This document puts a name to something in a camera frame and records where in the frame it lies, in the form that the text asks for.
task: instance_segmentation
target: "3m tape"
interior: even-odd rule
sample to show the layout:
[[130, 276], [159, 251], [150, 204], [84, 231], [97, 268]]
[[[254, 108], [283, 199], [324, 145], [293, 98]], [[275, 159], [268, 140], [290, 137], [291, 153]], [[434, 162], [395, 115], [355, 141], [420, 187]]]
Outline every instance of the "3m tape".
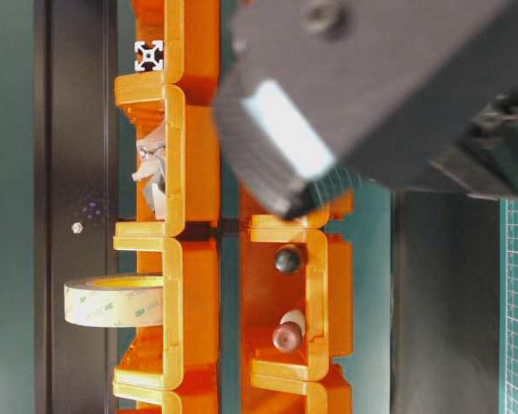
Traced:
[[101, 328], [163, 323], [163, 277], [119, 275], [65, 283], [66, 321]]

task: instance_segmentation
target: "metal screw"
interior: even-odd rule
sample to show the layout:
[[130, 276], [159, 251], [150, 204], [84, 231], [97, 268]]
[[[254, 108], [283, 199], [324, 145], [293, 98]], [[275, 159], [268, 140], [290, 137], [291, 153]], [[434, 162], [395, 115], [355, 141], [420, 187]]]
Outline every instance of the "metal screw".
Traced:
[[84, 230], [84, 226], [81, 222], [76, 222], [72, 224], [71, 230], [75, 235], [80, 235]]
[[303, 9], [302, 25], [311, 35], [320, 35], [342, 22], [344, 12], [338, 0], [312, 0]]
[[288, 244], [276, 253], [276, 268], [281, 273], [293, 273], [303, 265], [301, 252], [297, 247]]

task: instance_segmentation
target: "bolt head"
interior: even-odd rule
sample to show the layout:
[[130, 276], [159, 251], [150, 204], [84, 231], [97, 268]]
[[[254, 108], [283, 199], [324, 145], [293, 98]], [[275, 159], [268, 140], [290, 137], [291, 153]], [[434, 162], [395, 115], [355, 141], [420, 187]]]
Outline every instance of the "bolt head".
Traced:
[[283, 354], [297, 351], [303, 343], [301, 328], [294, 322], [282, 323], [274, 329], [272, 343]]
[[303, 257], [296, 246], [283, 246], [276, 253], [275, 266], [281, 273], [297, 272], [303, 265]]
[[303, 9], [302, 25], [311, 35], [320, 35], [335, 28], [345, 10], [337, 0], [312, 0]]
[[71, 230], [75, 235], [80, 235], [84, 230], [84, 226], [81, 222], [76, 222], [72, 224]]

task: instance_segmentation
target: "dark teal surface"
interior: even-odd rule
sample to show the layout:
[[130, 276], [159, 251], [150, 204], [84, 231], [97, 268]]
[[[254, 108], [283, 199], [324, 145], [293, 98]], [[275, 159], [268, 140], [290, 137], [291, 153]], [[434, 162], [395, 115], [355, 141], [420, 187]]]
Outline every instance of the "dark teal surface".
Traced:
[[33, 2], [0, 0], [0, 413], [34, 412]]
[[353, 412], [388, 414], [391, 198], [364, 184], [354, 200], [354, 214], [326, 228], [353, 244], [354, 355], [337, 361], [353, 388]]
[[[128, 0], [117, 2], [117, 70], [119, 75], [134, 73], [134, 13]], [[136, 171], [136, 132], [122, 111], [117, 110], [117, 128], [119, 136], [119, 215], [136, 216], [136, 183], [131, 174]], [[119, 252], [119, 273], [136, 271], [136, 253]], [[134, 339], [135, 329], [117, 330], [119, 359], [126, 352]], [[119, 398], [119, 408], [134, 408], [134, 401]]]

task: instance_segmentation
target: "plastic part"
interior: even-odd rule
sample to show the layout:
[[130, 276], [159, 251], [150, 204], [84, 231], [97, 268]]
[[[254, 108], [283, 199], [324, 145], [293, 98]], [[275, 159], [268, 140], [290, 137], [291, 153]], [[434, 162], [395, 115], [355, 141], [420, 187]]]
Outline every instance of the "plastic part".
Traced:
[[165, 68], [164, 60], [157, 59], [159, 53], [163, 53], [163, 41], [152, 41], [153, 47], [147, 47], [144, 41], [134, 42], [134, 51], [141, 53], [141, 60], [134, 61], [134, 70], [136, 72], [145, 72], [147, 66], [150, 66], [152, 71], [162, 71]]
[[276, 229], [300, 227], [306, 229], [321, 229], [328, 224], [329, 220], [342, 220], [345, 215], [352, 213], [353, 210], [353, 194], [347, 193], [318, 211], [310, 213], [298, 220], [286, 222], [269, 214], [243, 186], [240, 186], [240, 219], [247, 227], [251, 228]]
[[164, 72], [117, 78], [115, 100], [136, 126], [138, 139], [165, 119], [165, 220], [155, 222], [142, 194], [147, 184], [143, 179], [137, 185], [137, 220], [154, 223], [135, 223], [144, 226], [135, 231], [175, 236], [186, 222], [215, 227], [220, 215], [220, 148], [210, 108], [186, 104], [180, 88], [165, 84]]
[[162, 400], [164, 390], [179, 387], [186, 371], [216, 364], [218, 259], [212, 239], [177, 241], [142, 234], [154, 227], [138, 224], [116, 225], [114, 249], [138, 251], [139, 273], [163, 274], [163, 326], [138, 331], [115, 369], [114, 387], [142, 387], [146, 401], [153, 403]]
[[210, 104], [220, 71], [220, 1], [133, 0], [132, 5], [136, 40], [164, 42], [165, 84], [182, 87], [191, 104]]
[[114, 384], [113, 393], [117, 397], [137, 401], [137, 410], [122, 410], [118, 411], [118, 414], [161, 414], [161, 412], [216, 414], [219, 411], [216, 367], [214, 366], [205, 370], [188, 372], [180, 387], [174, 391], [161, 392], [159, 398], [150, 398], [149, 391], [138, 386]]
[[[282, 275], [274, 266], [281, 245], [302, 247], [306, 266]], [[330, 359], [353, 352], [352, 250], [318, 229], [246, 229], [240, 237], [242, 353], [252, 374], [317, 381]], [[280, 317], [304, 303], [306, 335], [292, 354], [272, 344]]]
[[338, 365], [320, 382], [251, 375], [242, 412], [253, 414], [351, 414], [353, 393]]

